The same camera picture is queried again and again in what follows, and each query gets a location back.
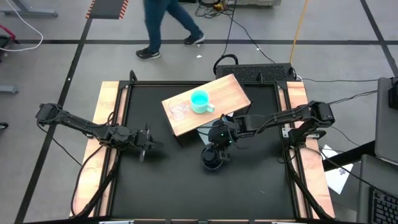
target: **concrete floor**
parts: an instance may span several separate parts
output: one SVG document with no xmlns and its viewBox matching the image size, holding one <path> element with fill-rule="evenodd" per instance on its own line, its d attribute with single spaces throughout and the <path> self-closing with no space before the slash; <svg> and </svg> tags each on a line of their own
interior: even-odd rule
<svg viewBox="0 0 398 224">
<path fill-rule="evenodd" d="M 78 40 L 86 24 L 85 14 L 91 0 L 35 0 L 32 7 L 56 9 L 56 19 L 27 18 L 43 33 L 46 40 Z M 237 8 L 235 19 L 253 39 L 292 40 L 304 0 L 283 0 L 273 9 Z M 396 0 L 366 0 L 385 40 L 398 40 Z M 184 4 L 194 15 L 196 4 Z M 148 40 L 143 20 L 142 1 L 130 1 L 123 20 L 94 20 L 88 40 Z M 225 40 L 229 18 L 194 17 L 207 39 Z M 0 14 L 0 24 L 13 30 L 18 39 L 39 37 L 18 18 Z M 183 39 L 188 32 L 169 15 L 162 24 L 162 38 Z M 233 25 L 231 39 L 247 40 L 244 31 Z M 300 31 L 300 40 L 377 40 L 360 1 L 310 1 Z M 133 69 L 139 80 L 213 80 L 214 61 L 222 54 L 224 44 L 205 44 L 186 48 L 182 44 L 165 44 L 158 60 L 141 62 L 135 51 L 145 45 L 85 45 L 78 61 L 64 108 L 82 118 L 92 119 L 102 81 L 127 80 Z M 40 103 L 58 101 L 62 86 L 76 52 L 77 44 L 43 44 L 36 50 L 9 53 L 0 64 L 0 83 L 15 84 L 17 95 L 0 95 L 0 120 L 10 127 L 0 132 L 0 217 L 1 223 L 14 222 L 27 184 L 43 145 L 45 134 L 37 129 L 34 116 Z M 260 45 L 277 63 L 289 61 L 291 45 Z M 398 58 L 398 46 L 389 45 Z M 233 44 L 241 64 L 269 63 L 251 44 Z M 370 79 L 394 74 L 380 45 L 298 45 L 293 61 L 297 74 L 316 80 Z M 311 100 L 333 101 L 377 88 L 374 83 L 305 82 Z M 374 139 L 376 95 L 349 103 L 333 105 L 335 127 L 358 144 Z M 320 141 L 333 149 L 346 151 L 354 147 L 339 132 L 328 129 Z M 83 159 L 86 138 L 71 129 L 57 127 L 54 138 L 79 161 Z M 67 218 L 73 184 L 79 167 L 57 145 L 51 144 L 42 173 L 34 191 L 25 222 Z M 334 203 L 336 216 L 355 219 L 355 211 Z"/>
</svg>

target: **jeans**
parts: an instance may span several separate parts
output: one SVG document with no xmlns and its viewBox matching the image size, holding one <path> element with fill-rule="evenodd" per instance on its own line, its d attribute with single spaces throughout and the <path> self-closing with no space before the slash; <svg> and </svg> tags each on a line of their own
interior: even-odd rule
<svg viewBox="0 0 398 224">
<path fill-rule="evenodd" d="M 190 15 L 180 6 L 178 0 L 144 0 L 145 25 L 149 35 L 149 50 L 158 52 L 161 44 L 160 25 L 165 11 L 178 20 L 194 39 L 203 35 Z"/>
</svg>

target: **sneaker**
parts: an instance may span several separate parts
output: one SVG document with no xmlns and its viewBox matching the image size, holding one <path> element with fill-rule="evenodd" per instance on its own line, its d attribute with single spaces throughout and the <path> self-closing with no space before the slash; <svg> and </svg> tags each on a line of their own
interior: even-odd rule
<svg viewBox="0 0 398 224">
<path fill-rule="evenodd" d="M 142 50 L 137 50 L 136 51 L 137 57 L 139 57 L 141 60 L 149 60 L 149 59 L 157 59 L 160 57 L 160 52 L 151 52 L 149 51 L 148 48 L 142 49 Z"/>
<path fill-rule="evenodd" d="M 184 39 L 184 45 L 185 46 L 192 46 L 194 44 L 202 44 L 203 41 L 205 40 L 205 35 L 202 34 L 199 39 L 194 39 L 192 35 Z"/>
</svg>

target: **white cable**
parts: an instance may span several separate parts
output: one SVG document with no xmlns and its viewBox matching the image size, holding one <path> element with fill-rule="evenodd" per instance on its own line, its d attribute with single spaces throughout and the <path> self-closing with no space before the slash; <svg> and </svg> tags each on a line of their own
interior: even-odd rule
<svg viewBox="0 0 398 224">
<path fill-rule="evenodd" d="M 28 48 L 25 48 L 25 49 L 17 49 L 17 50 L 2 49 L 2 48 L 0 47 L 0 50 L 6 51 L 6 52 L 21 52 L 21 51 L 24 51 L 24 50 L 33 50 L 33 49 L 36 49 L 37 47 L 39 47 L 39 46 L 42 44 L 43 39 L 44 39 L 43 34 L 40 33 L 40 32 L 39 32 L 37 29 L 35 29 L 34 27 L 32 27 L 31 25 L 29 25 L 29 24 L 19 15 L 19 13 L 17 12 L 17 10 L 12 6 L 12 4 L 11 4 L 8 0 L 6 0 L 6 2 L 8 3 L 8 5 L 11 6 L 11 8 L 14 10 L 14 12 L 17 14 L 17 16 L 18 16 L 26 25 L 28 25 L 30 28 L 32 28 L 32 30 L 36 31 L 36 32 L 41 36 L 41 39 L 40 39 L 40 42 L 39 42 L 35 47 L 28 47 Z"/>
</svg>

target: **black table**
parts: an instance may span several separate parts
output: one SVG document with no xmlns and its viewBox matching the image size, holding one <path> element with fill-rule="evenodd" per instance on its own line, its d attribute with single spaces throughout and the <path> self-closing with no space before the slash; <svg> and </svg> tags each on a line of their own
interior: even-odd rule
<svg viewBox="0 0 398 224">
<path fill-rule="evenodd" d="M 144 163 L 138 161 L 138 151 L 120 154 L 110 215 L 196 220 L 295 218 L 297 199 L 292 196 L 285 165 L 278 162 L 283 149 L 280 128 L 259 134 L 247 150 L 230 147 L 231 162 L 217 172 L 202 167 L 200 153 L 205 146 L 196 131 L 178 137 L 182 145 L 173 137 L 161 101 L 204 83 L 143 83 L 131 88 L 125 125 L 143 128 L 148 123 L 155 140 L 165 147 L 149 151 Z M 280 111 L 276 84 L 245 85 L 244 91 L 253 101 L 249 113 Z"/>
</svg>

